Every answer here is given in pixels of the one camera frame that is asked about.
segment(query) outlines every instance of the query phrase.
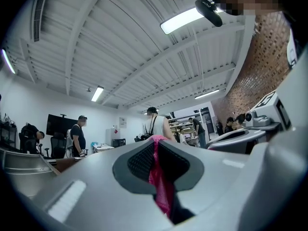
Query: white tank top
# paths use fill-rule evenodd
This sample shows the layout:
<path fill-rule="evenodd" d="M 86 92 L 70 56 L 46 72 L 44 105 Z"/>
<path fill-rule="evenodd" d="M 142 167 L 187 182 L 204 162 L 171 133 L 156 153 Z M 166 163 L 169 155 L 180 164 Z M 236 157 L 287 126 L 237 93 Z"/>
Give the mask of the white tank top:
<path fill-rule="evenodd" d="M 145 123 L 145 127 L 148 133 L 151 133 L 150 131 L 150 126 L 152 130 L 153 122 L 154 122 L 155 117 L 153 118 L 152 125 L 151 125 L 151 119 L 148 119 Z M 163 124 L 164 124 L 164 116 L 158 115 L 156 117 L 155 123 L 154 123 L 154 128 L 153 128 L 153 135 L 163 135 L 164 136 L 164 129 L 163 129 Z"/>

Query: pink fabric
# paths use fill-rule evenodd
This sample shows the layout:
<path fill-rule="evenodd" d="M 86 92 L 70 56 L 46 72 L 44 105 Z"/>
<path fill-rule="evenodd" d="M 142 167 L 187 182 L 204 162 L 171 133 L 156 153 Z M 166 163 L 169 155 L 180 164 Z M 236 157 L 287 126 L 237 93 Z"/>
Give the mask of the pink fabric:
<path fill-rule="evenodd" d="M 152 167 L 149 176 L 149 183 L 156 187 L 156 204 L 163 213 L 170 217 L 170 211 L 173 201 L 174 186 L 173 183 L 166 180 L 164 172 L 158 161 L 158 142 L 168 140 L 162 135 L 153 135 L 150 140 L 154 141 L 154 159 L 155 165 Z"/>

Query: white ceiling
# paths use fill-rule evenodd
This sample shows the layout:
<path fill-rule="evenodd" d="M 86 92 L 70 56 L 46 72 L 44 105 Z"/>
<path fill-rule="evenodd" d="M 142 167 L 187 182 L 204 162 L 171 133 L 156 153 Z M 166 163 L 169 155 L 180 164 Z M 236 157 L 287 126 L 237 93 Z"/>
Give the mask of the white ceiling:
<path fill-rule="evenodd" d="M 90 101 L 100 85 L 102 105 L 169 112 L 176 104 L 178 109 L 195 105 L 203 90 L 226 88 L 204 102 L 226 95 L 252 37 L 253 16 L 225 13 L 222 27 L 201 18 L 165 35 L 160 23 L 195 1 L 46 0 L 40 39 L 34 42 L 30 0 L 3 47 L 20 77 L 52 90 Z"/>

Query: black monitor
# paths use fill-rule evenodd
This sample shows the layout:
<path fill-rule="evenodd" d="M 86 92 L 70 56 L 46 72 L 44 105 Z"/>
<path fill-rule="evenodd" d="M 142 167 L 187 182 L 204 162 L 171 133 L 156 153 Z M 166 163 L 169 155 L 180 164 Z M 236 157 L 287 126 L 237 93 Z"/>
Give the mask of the black monitor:
<path fill-rule="evenodd" d="M 54 135 L 55 132 L 62 133 L 66 138 L 67 130 L 71 129 L 77 120 L 63 118 L 60 116 L 48 115 L 46 134 Z"/>

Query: brick wall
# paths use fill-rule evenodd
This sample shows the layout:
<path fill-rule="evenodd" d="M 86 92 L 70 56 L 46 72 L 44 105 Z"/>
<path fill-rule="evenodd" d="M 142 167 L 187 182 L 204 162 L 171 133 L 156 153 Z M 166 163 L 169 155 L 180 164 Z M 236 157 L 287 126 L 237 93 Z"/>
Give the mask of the brick wall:
<path fill-rule="evenodd" d="M 225 97 L 212 101 L 215 115 L 224 126 L 229 116 L 236 118 L 251 109 L 289 73 L 286 48 L 290 29 L 284 16 L 270 13 L 257 16 L 256 22 L 259 33 L 252 38 L 234 85 Z"/>

